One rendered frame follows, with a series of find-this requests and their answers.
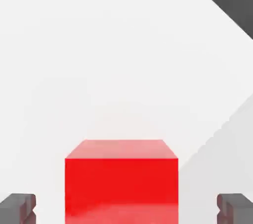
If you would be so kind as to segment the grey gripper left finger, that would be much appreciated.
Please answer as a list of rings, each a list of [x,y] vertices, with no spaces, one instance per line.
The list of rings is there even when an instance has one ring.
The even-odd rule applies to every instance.
[[[36,224],[36,196],[12,193],[0,202],[0,224]]]

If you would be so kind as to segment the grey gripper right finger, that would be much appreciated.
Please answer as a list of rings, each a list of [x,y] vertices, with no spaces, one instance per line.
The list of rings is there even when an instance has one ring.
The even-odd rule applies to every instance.
[[[217,224],[253,224],[253,202],[243,194],[219,194],[217,206]]]

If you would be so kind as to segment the small red cube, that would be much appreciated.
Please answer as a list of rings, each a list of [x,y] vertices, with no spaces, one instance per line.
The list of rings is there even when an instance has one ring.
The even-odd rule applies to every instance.
[[[65,158],[65,224],[178,224],[178,158],[163,140],[84,140]]]

